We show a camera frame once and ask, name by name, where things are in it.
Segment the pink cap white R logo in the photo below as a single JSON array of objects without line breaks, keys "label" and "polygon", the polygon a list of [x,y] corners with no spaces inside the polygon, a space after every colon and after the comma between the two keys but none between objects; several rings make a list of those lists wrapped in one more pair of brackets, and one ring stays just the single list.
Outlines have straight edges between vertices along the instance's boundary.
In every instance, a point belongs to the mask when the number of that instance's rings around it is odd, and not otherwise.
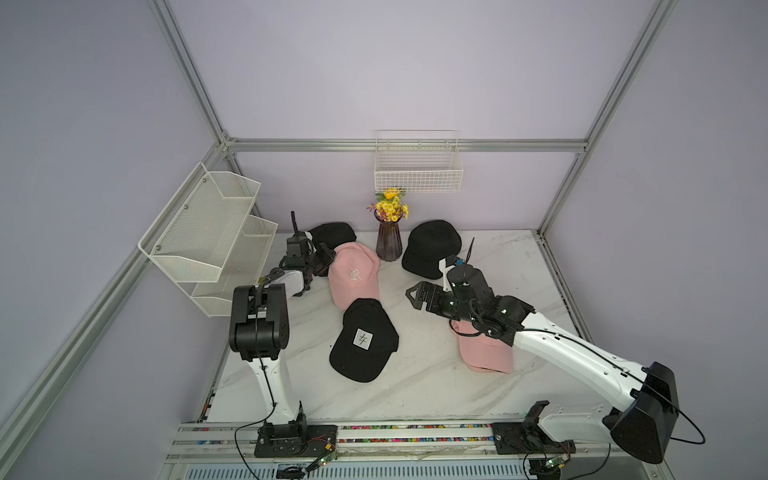
[{"label": "pink cap white R logo", "polygon": [[334,251],[336,256],[328,270],[334,304],[346,310],[357,299],[379,300],[380,260],[376,253],[357,242],[341,244]]}]

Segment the dark purple glass vase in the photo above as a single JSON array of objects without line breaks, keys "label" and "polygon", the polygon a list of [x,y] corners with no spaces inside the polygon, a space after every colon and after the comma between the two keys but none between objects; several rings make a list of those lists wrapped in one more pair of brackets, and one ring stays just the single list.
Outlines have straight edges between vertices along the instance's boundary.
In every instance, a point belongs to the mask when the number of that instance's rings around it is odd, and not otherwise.
[{"label": "dark purple glass vase", "polygon": [[399,222],[383,220],[379,216],[376,219],[379,223],[376,253],[382,261],[394,262],[403,253]]}]

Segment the aluminium frame post right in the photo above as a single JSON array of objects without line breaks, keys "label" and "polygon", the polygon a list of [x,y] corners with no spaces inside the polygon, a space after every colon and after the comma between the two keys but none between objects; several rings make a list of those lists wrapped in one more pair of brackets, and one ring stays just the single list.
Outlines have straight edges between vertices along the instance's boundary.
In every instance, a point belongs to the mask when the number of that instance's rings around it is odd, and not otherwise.
[{"label": "aluminium frame post right", "polygon": [[587,132],[585,146],[574,155],[573,162],[537,229],[540,237],[545,238],[554,226],[566,200],[676,6],[677,1],[674,0],[658,0],[653,3],[647,19],[644,21]]}]

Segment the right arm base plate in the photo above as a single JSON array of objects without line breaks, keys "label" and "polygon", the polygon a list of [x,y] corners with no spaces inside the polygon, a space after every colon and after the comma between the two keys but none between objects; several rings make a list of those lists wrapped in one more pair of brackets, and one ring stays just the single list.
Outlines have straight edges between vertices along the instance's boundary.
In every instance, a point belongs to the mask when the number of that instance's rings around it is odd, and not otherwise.
[{"label": "right arm base plate", "polygon": [[552,440],[539,426],[541,413],[549,404],[547,400],[537,401],[521,421],[492,423],[492,439],[496,453],[499,455],[575,453],[575,443],[572,440],[565,442]]}]

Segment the aluminium front rail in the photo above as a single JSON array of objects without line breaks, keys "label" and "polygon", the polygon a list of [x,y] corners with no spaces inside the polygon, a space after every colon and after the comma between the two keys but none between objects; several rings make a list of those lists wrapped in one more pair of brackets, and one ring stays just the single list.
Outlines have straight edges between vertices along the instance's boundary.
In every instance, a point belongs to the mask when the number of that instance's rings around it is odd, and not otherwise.
[{"label": "aluminium front rail", "polygon": [[258,458],[257,430],[235,423],[182,425],[160,470],[162,479],[536,479],[559,457],[502,454],[488,420],[339,422],[298,454]]}]

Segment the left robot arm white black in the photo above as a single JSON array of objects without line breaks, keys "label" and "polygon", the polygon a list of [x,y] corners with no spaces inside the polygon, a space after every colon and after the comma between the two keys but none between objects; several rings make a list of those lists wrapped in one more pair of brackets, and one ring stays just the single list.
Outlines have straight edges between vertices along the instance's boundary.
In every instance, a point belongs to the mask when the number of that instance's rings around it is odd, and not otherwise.
[{"label": "left robot arm white black", "polygon": [[312,235],[299,229],[295,214],[291,223],[279,265],[259,283],[234,289],[229,326],[229,347],[253,370],[269,407],[263,422],[275,427],[293,427],[302,418],[281,353],[290,339],[288,299],[309,291],[319,268]]}]

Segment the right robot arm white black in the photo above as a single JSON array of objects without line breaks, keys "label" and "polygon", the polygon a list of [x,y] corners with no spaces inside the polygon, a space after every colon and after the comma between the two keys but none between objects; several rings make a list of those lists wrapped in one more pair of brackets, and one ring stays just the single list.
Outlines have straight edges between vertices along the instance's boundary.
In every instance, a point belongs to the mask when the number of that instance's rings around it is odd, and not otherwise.
[{"label": "right robot arm white black", "polygon": [[530,410],[534,428],[553,443],[612,443],[645,463],[663,462],[682,414],[670,368],[623,359],[571,335],[531,304],[495,294],[468,259],[451,255],[440,269],[440,284],[421,281],[406,290],[414,309],[450,323],[468,322],[480,335],[532,353],[591,388],[609,405],[601,415],[596,408],[554,407],[539,401]]}]

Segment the aluminium frame post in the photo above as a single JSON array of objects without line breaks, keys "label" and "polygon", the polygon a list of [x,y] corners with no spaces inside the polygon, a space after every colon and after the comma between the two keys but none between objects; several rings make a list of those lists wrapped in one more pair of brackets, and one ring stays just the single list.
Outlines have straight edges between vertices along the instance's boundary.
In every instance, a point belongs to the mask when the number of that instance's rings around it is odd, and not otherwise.
[{"label": "aluminium frame post", "polygon": [[190,89],[207,128],[218,144],[230,141],[216,111],[213,101],[205,86],[200,71],[194,61],[192,52],[184,38],[181,26],[173,11],[171,2],[167,0],[149,0],[148,4],[155,16],[160,31],[169,46],[171,54],[180,69],[185,83]]},{"label": "aluminium frame post", "polygon": [[647,19],[644,21],[587,132],[585,146],[574,155],[573,162],[537,229],[540,237],[545,238],[554,226],[566,200],[676,6],[677,1],[674,0],[658,0],[653,3]]}]

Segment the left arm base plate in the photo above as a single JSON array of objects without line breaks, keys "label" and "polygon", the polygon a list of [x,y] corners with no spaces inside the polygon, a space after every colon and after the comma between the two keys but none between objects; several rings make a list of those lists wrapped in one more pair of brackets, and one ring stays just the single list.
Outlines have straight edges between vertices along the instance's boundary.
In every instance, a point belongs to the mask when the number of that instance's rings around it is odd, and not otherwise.
[{"label": "left arm base plate", "polygon": [[285,424],[266,423],[258,430],[254,448],[256,458],[319,457],[328,453],[337,442],[338,426],[308,424],[299,413]]}]

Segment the aluminium frame post left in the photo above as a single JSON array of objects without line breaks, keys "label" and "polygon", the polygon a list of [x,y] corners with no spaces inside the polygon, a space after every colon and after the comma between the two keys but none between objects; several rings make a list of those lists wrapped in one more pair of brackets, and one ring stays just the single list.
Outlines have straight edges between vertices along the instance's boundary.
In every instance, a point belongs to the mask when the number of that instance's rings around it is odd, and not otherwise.
[{"label": "aluminium frame post left", "polygon": [[181,26],[173,11],[171,2],[167,0],[149,0],[148,4],[155,16],[160,31],[169,46],[171,54],[180,69],[185,83],[190,89],[207,128],[218,144],[230,141],[216,111],[213,101],[205,86],[200,71],[194,61],[192,52],[184,38]]}]

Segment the yellow flower bouquet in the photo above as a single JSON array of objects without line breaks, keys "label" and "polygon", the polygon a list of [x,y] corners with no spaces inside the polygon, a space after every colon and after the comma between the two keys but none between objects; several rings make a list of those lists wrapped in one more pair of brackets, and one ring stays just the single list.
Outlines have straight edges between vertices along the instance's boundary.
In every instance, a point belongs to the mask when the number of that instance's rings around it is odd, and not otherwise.
[{"label": "yellow flower bouquet", "polygon": [[367,209],[375,218],[385,223],[397,223],[402,219],[408,219],[410,209],[403,202],[405,191],[400,188],[389,188],[376,194],[376,199]]}]

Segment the aluminium back crossbar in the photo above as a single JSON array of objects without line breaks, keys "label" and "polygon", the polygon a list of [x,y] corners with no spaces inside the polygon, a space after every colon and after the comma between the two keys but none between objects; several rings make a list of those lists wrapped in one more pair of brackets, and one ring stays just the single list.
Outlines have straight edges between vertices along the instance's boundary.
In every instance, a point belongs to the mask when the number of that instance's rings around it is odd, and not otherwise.
[{"label": "aluminium back crossbar", "polygon": [[443,151],[459,152],[567,152],[586,150],[585,139],[231,139],[232,152],[374,152]]}]

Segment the white mesh two-tier shelf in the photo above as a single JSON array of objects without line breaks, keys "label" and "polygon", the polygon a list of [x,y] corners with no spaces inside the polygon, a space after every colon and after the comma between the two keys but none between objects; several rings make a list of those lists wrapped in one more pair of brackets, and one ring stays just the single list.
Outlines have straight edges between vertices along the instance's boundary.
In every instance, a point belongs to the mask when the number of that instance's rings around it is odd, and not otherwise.
[{"label": "white mesh two-tier shelf", "polygon": [[202,163],[138,243],[208,317],[227,317],[234,289],[261,277],[278,224],[256,214],[261,183]]}]

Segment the black cap white patch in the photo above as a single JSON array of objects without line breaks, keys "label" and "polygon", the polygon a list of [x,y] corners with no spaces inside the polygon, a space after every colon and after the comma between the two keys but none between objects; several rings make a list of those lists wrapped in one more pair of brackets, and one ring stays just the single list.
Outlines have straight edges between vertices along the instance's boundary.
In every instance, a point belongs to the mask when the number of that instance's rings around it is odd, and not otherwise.
[{"label": "black cap white patch", "polygon": [[381,302],[359,298],[343,314],[342,330],[331,349],[329,362],[347,379],[370,383],[398,348],[399,334]]}]

